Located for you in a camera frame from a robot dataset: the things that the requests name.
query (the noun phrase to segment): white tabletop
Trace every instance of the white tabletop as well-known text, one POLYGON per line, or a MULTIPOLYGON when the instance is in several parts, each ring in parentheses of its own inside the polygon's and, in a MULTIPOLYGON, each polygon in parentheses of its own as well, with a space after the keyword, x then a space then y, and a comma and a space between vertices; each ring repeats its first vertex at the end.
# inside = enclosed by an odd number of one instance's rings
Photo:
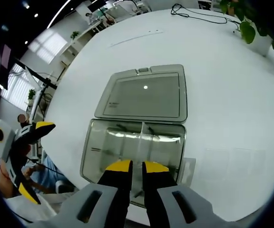
MULTIPOLYGON (((225 220, 254 212, 274 191, 274 60, 248 49, 233 33, 235 28, 233 23, 213 24, 163 10, 98 33, 56 90, 46 116, 56 128, 42 139, 43 148, 68 179, 83 188, 88 182, 79 169, 88 124, 110 76, 182 64, 188 104, 184 156, 196 158, 191 188, 225 220)), ((134 205, 127 218, 148 224, 145 209, 134 205)))

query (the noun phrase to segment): blue shirt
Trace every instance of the blue shirt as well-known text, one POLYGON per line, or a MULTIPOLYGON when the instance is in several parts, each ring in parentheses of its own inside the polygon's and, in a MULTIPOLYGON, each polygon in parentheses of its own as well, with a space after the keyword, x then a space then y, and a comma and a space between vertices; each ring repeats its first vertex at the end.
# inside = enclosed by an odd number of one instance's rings
MULTIPOLYGON (((56 188, 57 181, 62 181, 62 180, 68 181, 65 176, 56 173, 56 172, 61 173, 61 171, 55 166, 55 164, 52 162, 52 160, 48 156, 45 158, 43 165, 45 165, 46 167, 48 167, 54 171, 44 168, 44 170, 42 170, 42 171, 33 172, 33 174, 30 176, 30 178, 34 182, 44 186, 45 188, 54 190, 56 188)), ((34 191, 36 193, 41 192, 40 190, 38 190, 36 188, 34 188, 34 191)))

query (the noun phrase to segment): white wall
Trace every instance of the white wall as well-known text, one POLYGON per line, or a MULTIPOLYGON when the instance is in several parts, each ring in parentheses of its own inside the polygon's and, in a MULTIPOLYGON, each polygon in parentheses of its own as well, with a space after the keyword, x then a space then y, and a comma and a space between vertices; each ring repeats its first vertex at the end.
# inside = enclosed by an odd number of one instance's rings
POLYGON ((17 108, 4 98, 0 99, 0 119, 8 123, 13 130, 21 128, 18 122, 18 115, 25 113, 26 111, 17 108))
MULTIPOLYGON (((69 43, 71 42, 70 35, 73 31, 83 32, 87 28, 88 23, 77 12, 74 12, 49 29, 58 33, 67 41, 67 43, 69 43)), ((45 72, 47 74, 52 74, 55 77, 59 77, 64 69, 64 65, 60 62, 58 57, 54 58, 50 64, 47 64, 37 56, 36 53, 29 49, 23 55, 21 61, 36 72, 45 72)))

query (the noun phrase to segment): transparent container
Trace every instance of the transparent container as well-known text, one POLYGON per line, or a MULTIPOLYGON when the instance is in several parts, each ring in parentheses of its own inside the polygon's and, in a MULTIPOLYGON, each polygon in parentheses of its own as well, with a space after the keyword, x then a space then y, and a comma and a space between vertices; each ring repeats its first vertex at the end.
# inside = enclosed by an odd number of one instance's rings
POLYGON ((182 125, 93 119, 88 128, 80 174, 98 182, 110 164, 133 161, 131 203, 144 206, 142 162, 167 166, 178 181, 186 129, 182 125))

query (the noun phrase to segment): gray gripper housing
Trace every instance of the gray gripper housing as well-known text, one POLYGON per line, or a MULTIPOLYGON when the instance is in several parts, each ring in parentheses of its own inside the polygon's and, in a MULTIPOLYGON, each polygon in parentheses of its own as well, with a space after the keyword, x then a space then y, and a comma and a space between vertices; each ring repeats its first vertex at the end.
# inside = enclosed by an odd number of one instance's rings
POLYGON ((184 185, 157 189, 170 228, 238 228, 213 213, 212 204, 184 185))
POLYGON ((88 184, 63 202, 60 213, 29 228, 103 228, 117 188, 88 184))

